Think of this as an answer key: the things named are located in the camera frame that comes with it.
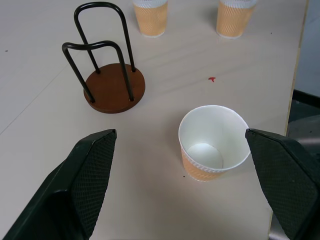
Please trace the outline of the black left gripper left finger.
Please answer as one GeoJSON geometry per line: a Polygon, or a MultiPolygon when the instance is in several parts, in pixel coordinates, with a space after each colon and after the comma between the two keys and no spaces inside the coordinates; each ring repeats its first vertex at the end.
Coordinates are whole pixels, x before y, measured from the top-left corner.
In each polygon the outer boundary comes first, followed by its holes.
{"type": "Polygon", "coordinates": [[[6,240],[88,240],[109,184],[117,131],[79,140],[42,182],[8,230],[6,240]]]}

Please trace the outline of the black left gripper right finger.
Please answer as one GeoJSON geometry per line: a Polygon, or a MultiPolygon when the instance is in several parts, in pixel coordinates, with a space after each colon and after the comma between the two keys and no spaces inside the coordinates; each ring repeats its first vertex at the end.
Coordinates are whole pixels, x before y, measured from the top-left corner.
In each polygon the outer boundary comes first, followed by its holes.
{"type": "Polygon", "coordinates": [[[248,128],[258,180],[290,240],[320,238],[320,162],[296,140],[248,128]]]}

